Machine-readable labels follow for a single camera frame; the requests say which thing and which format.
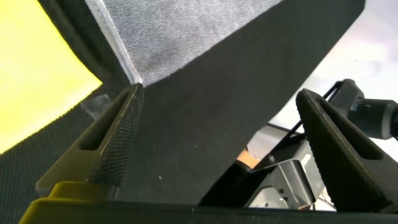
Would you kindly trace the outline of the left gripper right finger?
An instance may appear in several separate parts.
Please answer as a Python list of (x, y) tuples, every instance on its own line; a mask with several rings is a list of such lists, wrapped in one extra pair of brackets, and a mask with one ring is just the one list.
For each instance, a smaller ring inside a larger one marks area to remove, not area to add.
[(317, 93), (301, 90), (296, 105), (336, 209), (397, 213), (397, 162)]

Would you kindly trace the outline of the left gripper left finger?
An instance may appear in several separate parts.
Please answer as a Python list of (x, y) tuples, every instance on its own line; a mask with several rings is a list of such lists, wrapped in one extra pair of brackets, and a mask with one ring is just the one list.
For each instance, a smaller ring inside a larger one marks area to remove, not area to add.
[(124, 178), (144, 104), (144, 87), (124, 89), (36, 182), (40, 196), (72, 181), (119, 187)]

